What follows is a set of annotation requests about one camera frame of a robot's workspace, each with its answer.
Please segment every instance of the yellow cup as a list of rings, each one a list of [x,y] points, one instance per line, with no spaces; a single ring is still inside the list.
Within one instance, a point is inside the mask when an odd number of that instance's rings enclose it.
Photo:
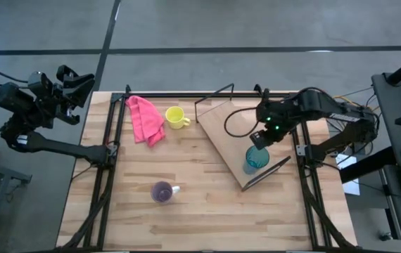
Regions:
[[[185,118],[184,110],[178,106],[172,106],[166,110],[166,120],[172,129],[180,129],[191,123],[189,118]]]

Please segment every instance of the pink cloth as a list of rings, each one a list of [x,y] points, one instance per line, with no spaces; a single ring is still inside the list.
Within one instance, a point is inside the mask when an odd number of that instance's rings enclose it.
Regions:
[[[151,102],[138,96],[130,96],[125,104],[130,108],[135,143],[145,141],[152,147],[165,137],[165,120]]]

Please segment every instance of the purple cup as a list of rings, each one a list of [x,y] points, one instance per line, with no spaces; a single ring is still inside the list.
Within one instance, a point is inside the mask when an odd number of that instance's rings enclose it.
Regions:
[[[170,183],[160,181],[152,187],[151,197],[157,203],[166,203],[171,199],[172,194],[177,193],[179,190],[179,186],[172,187]]]

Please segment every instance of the concrete floor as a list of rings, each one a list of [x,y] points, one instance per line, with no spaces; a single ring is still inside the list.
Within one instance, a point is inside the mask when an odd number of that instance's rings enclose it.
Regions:
[[[21,79],[40,70],[52,80],[61,64],[80,74],[95,73],[100,55],[83,55],[77,49],[102,49],[114,2],[0,0],[0,50],[76,49],[74,54],[61,51],[62,54],[52,56],[0,56],[0,70]],[[392,50],[389,46],[401,46],[399,17],[400,0],[123,1],[116,15],[111,48],[388,48],[335,53],[109,55],[99,89],[123,91],[125,84],[130,84],[135,91],[215,90],[233,82],[238,90],[252,89],[258,83],[273,90],[317,86],[332,95],[350,93],[369,87],[372,74],[401,66],[401,51],[389,51]],[[372,91],[366,91],[352,95],[351,99],[365,103],[370,95]],[[83,120],[86,108],[77,112]],[[0,126],[10,115],[0,108]],[[56,140],[79,143],[82,124],[69,126],[56,120],[54,129],[40,132]],[[374,152],[388,145],[382,126],[374,142]],[[31,184],[17,190],[14,201],[3,205],[0,252],[53,248],[74,161],[45,152],[17,153],[0,139],[0,164],[33,174]],[[365,176],[362,181],[380,184],[375,174]],[[361,190],[360,197],[348,196],[359,245],[367,249],[401,250],[400,242],[377,240],[378,231],[387,226],[386,221],[378,218],[378,211],[374,211],[383,208],[383,196],[372,189]]]

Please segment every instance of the wooden tabletop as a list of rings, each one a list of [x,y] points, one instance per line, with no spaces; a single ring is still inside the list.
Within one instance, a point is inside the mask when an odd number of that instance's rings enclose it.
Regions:
[[[111,92],[93,94],[82,145],[102,143],[110,95]],[[242,193],[214,145],[196,123],[195,100],[198,98],[149,98],[163,116],[166,109],[177,105],[191,119],[190,126],[179,130],[165,123],[166,138],[153,148],[134,143],[130,113],[126,110],[104,250],[311,249],[291,136],[268,147],[268,151],[275,160],[287,155],[292,159]],[[225,98],[207,99],[198,105],[198,113],[224,101]],[[255,106],[258,102],[256,98],[232,101],[238,108]],[[246,120],[255,121],[255,112],[242,115]],[[325,120],[309,122],[308,127],[313,143],[329,137]],[[332,159],[327,162],[335,164]],[[86,161],[78,160],[74,173],[88,166]],[[327,215],[346,239],[356,245],[338,171],[322,167],[318,174]],[[87,217],[95,177],[96,170],[92,169],[72,182],[58,246],[64,245]],[[154,203],[151,198],[151,187],[158,181],[181,188],[166,205]],[[317,216],[315,223],[320,239]],[[96,242],[96,225],[93,242]]]

